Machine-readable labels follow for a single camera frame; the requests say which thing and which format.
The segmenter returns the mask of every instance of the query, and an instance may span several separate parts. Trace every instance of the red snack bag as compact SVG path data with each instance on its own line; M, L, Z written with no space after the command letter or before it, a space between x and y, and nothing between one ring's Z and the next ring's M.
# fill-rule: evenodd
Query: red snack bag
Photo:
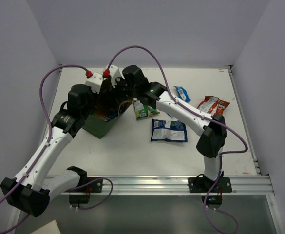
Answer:
M229 104L230 102L222 101L218 97L205 96L204 101L202 101L197 108L200 111L215 116L218 113L223 114L224 110L226 109L227 106L229 106Z

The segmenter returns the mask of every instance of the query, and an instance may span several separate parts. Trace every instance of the white platform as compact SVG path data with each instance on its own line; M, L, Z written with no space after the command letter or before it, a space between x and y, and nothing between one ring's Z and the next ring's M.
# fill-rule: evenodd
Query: white platform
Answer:
M102 73L102 68L90 68ZM227 69L164 69L171 89L183 86L194 107L205 95L214 95L231 104L225 110L226 124L244 139L242 118ZM150 82L164 84L159 69L143 69ZM52 106L51 118L67 100L71 87L85 83L85 72L81 69L65 68L62 71ZM155 118L171 119L166 113ZM89 175L105 176L194 176L204 171L203 156L195 146L198 136L188 128L188 143L150 142L151 119L136 121L133 106L102 139L97 139L85 130L80 130L75 139L61 153L49 174L62 173L69 166L77 166ZM239 150L243 145L228 132L224 150ZM224 157L226 175L256 175L250 150L244 154Z

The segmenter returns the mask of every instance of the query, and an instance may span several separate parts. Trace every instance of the blue snack bag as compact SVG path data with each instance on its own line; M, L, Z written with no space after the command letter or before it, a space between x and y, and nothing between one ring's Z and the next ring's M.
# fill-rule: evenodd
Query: blue snack bag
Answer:
M185 102L191 101L191 99L188 96L187 91L183 87L175 86L175 88L176 88L177 94L178 94L180 99L182 99Z
M180 121L152 119L151 141L188 142L186 125Z

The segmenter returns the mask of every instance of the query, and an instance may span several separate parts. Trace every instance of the white wall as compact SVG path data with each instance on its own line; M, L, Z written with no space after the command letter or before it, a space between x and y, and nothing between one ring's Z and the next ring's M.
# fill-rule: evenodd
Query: white wall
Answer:
M285 225L285 1L271 0L234 65L256 155Z
M39 84L56 65L26 1L0 1L0 183L22 168L41 140ZM48 106L57 77L45 86ZM10 211L6 202L0 206L0 231L6 230Z
M233 64L269 0L27 0L56 59L106 65L149 48L164 66ZM155 66L138 49L119 66Z

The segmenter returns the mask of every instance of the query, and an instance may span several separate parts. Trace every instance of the cardboard box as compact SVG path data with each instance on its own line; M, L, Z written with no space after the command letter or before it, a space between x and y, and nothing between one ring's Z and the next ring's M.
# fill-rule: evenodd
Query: cardboard box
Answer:
M92 114L88 116L83 126L84 130L99 139L103 138L110 131L132 103L132 99L125 96L122 97L118 95L114 97L114 95L109 92L110 87L110 79L106 79L102 82L96 108L92 110ZM122 110L121 114L118 114L117 117L110 121L106 121L107 117L113 113L119 113L120 110Z

